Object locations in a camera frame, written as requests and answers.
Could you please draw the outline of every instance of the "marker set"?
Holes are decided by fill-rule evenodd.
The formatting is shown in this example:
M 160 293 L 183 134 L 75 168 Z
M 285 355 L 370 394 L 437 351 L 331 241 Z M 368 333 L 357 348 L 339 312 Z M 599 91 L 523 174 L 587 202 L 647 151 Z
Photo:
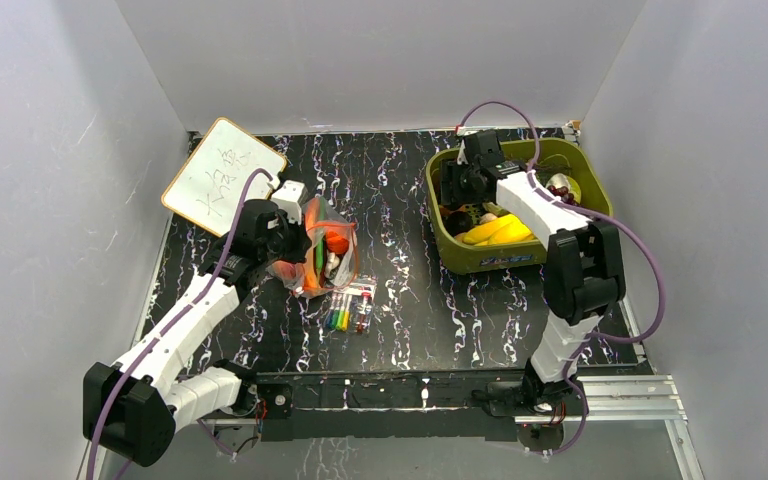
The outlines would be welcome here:
M 375 278 L 356 278 L 348 286 L 331 295 L 331 308 L 325 314 L 325 326 L 341 332 L 352 328 L 358 334 L 368 331 L 373 298 Z

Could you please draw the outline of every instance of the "handwriting on whiteboard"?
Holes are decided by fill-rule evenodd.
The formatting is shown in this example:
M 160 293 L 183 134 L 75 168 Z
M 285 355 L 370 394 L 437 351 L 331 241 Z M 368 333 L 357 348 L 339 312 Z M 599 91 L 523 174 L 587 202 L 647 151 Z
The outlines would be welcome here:
M 207 216 L 211 214 L 222 218 L 222 214 L 213 209 L 213 204 L 225 199 L 225 195 L 231 190 L 231 187 L 239 180 L 239 176 L 234 173 L 245 168 L 249 164 L 250 153 L 244 153 L 242 155 L 237 152 L 228 150 L 217 150 L 219 156 L 222 159 L 224 167 L 215 168 L 213 172 L 205 171 L 204 174 L 210 179 L 211 188 L 204 194 L 204 198 L 199 198 L 196 202 L 201 203 L 207 208 Z

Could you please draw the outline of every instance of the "marble pattern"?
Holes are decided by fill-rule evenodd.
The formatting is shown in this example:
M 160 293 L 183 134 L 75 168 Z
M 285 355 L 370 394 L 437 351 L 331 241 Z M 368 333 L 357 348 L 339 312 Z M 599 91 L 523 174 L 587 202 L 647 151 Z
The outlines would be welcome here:
M 526 131 L 503 131 L 503 140 Z M 564 138 L 561 128 L 541 136 Z M 539 267 L 467 276 L 440 262 L 426 207 L 424 166 L 456 144 L 450 131 L 292 135 L 263 140 L 284 154 L 290 178 L 305 182 L 356 222 L 360 273 L 378 288 L 370 332 L 323 326 L 329 299 L 298 299 L 266 280 L 205 339 L 187 374 L 221 358 L 258 372 L 444 370 L 525 365 L 548 308 Z M 145 332 L 186 289 L 214 237 L 175 217 L 164 248 Z M 627 335 L 615 312 L 602 331 Z M 631 347 L 594 341 L 587 364 L 636 363 Z

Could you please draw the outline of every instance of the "olive green basket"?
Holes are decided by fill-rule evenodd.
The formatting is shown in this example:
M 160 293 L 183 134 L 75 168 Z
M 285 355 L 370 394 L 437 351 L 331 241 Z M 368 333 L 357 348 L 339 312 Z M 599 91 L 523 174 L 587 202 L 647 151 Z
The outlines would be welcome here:
M 502 142 L 506 158 L 528 160 L 534 156 L 534 140 Z M 461 243 L 446 231 L 440 216 L 440 205 L 435 191 L 439 187 L 440 164 L 443 160 L 457 158 L 458 149 L 443 150 L 434 155 L 425 166 L 428 186 L 429 216 L 431 228 L 437 239 L 437 251 L 443 266 L 457 274 L 468 274 L 500 268 L 534 265 L 546 261 L 546 249 L 537 240 L 505 245 L 475 247 Z M 613 215 L 613 207 L 602 184 L 593 173 L 593 167 L 584 152 L 574 143 L 559 138 L 540 139 L 540 158 L 537 160 L 538 178 L 553 173 L 572 176 L 581 186 L 581 206 Z

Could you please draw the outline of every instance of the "gray floor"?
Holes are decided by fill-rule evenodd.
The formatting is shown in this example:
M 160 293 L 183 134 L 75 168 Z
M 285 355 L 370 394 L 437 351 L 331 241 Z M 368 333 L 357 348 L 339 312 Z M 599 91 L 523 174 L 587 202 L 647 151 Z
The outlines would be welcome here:
M 576 424 L 568 424 L 570 429 Z M 198 426 L 175 436 L 150 468 L 132 466 L 125 479 L 680 479 L 663 422 L 591 422 L 578 444 L 544 463 L 518 444 L 478 438 L 333 438 L 263 443 L 235 463 Z M 101 478 L 121 466 L 109 458 Z

